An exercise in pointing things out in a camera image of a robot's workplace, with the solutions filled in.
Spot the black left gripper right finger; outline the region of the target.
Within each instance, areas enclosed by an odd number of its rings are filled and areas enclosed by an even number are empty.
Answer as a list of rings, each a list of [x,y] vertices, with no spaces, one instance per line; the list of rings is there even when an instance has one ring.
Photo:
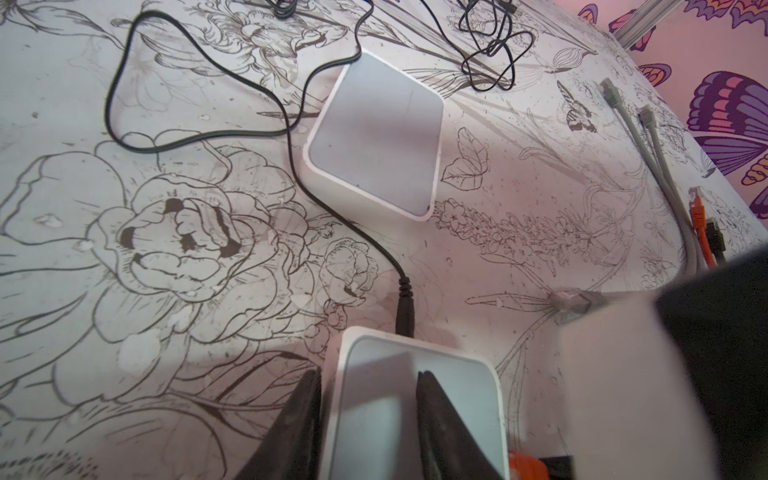
[[[418,373],[417,432],[424,479],[497,479],[490,463],[431,371]]]

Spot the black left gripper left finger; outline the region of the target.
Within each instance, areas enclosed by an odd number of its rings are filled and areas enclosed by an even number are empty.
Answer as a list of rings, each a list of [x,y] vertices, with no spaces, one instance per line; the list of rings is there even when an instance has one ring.
[[[321,373],[303,374],[260,446],[235,476],[316,479],[321,437]]]

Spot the white network switch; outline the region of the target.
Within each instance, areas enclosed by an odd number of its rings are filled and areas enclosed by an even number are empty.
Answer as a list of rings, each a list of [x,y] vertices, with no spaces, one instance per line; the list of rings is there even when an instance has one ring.
[[[418,373],[431,371],[490,463],[510,476],[501,386],[486,360],[360,326],[333,337],[322,369],[320,479],[424,479]]]
[[[301,182],[363,224],[424,222],[434,208],[444,99],[365,51],[343,68],[296,162]]]

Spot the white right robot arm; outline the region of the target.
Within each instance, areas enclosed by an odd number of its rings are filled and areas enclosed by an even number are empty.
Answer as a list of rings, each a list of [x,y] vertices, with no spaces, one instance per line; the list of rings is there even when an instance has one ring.
[[[559,333],[578,479],[767,475],[767,251]]]

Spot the aluminium frame post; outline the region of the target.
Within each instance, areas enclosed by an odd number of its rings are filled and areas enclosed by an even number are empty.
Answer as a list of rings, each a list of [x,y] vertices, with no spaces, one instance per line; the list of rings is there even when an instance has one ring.
[[[647,0],[613,33],[624,50],[630,50],[643,36],[664,20],[682,0]]]

